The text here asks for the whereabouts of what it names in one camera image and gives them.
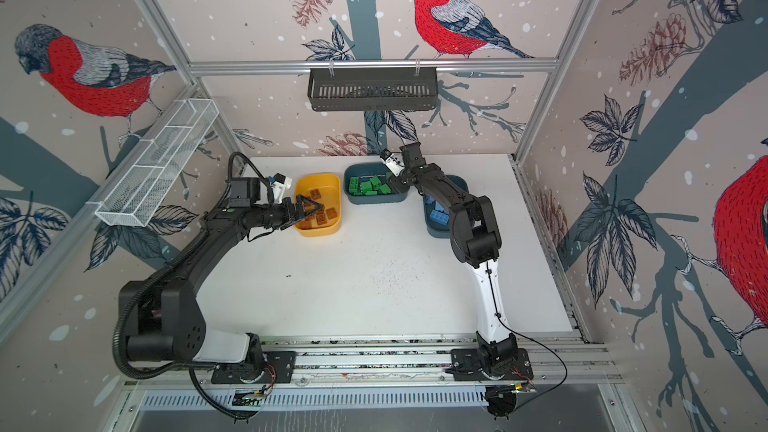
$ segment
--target red bird breast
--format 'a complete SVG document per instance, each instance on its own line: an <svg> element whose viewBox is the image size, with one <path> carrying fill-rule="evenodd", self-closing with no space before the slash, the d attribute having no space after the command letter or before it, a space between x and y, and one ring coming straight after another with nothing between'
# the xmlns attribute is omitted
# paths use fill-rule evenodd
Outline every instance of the red bird breast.
<svg viewBox="0 0 768 432"><path fill-rule="evenodd" d="M728 187L715 209L717 262L734 289L768 324L768 248L763 209L768 202L768 156Z"/></svg>
<svg viewBox="0 0 768 432"><path fill-rule="evenodd" d="M74 79L83 65L78 46L67 36L51 42L48 58L53 72L41 73L75 107L96 116L126 117L149 97L151 77L142 77L115 88L84 86Z"/></svg>
<svg viewBox="0 0 768 432"><path fill-rule="evenodd" d="M425 42L439 53L455 53L467 55L486 43L456 34L440 25L432 16L432 8L446 5L451 0L414 0L416 5L416 30Z"/></svg>

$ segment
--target black metal basket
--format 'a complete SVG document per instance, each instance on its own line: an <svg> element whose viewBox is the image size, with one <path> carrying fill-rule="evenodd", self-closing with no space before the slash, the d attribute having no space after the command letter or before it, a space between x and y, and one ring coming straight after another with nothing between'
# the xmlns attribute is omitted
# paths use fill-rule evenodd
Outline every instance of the black metal basket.
<svg viewBox="0 0 768 432"><path fill-rule="evenodd" d="M312 110L433 110L437 69L312 69L307 95Z"/></svg>

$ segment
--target bird head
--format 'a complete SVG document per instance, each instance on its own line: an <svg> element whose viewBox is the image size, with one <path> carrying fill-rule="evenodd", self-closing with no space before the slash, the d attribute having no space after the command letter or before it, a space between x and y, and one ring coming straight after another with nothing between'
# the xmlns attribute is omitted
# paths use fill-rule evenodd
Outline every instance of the bird head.
<svg viewBox="0 0 768 432"><path fill-rule="evenodd" d="M22 64L24 72L53 72L48 60L48 46L61 36L63 34L59 29L45 24L34 24L22 30L16 36L15 48L18 62Z"/></svg>

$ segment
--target white wire basket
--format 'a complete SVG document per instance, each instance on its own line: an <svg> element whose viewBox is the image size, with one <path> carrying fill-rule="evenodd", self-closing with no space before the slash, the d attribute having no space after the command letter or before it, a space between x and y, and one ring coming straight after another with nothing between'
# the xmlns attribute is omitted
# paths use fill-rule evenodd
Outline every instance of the white wire basket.
<svg viewBox="0 0 768 432"><path fill-rule="evenodd" d="M176 106L155 138L141 139L147 149L96 211L106 224L145 227L219 115L210 99L180 100Z"/></svg>

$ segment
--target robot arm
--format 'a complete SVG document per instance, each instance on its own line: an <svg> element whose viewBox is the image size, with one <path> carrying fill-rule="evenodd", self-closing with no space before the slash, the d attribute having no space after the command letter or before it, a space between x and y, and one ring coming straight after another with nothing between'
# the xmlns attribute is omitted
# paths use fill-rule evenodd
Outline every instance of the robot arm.
<svg viewBox="0 0 768 432"><path fill-rule="evenodd" d="M451 249L472 274L482 369L489 376L503 376L517 359L518 346L514 334L502 325L507 323L498 296L502 237L493 205L488 197L475 197L456 187L436 164L427 164L420 146L416 142L400 147L402 163L389 150L382 152L382 160L394 174L388 185L395 193L414 186L420 195L433 197L448 212Z"/></svg>

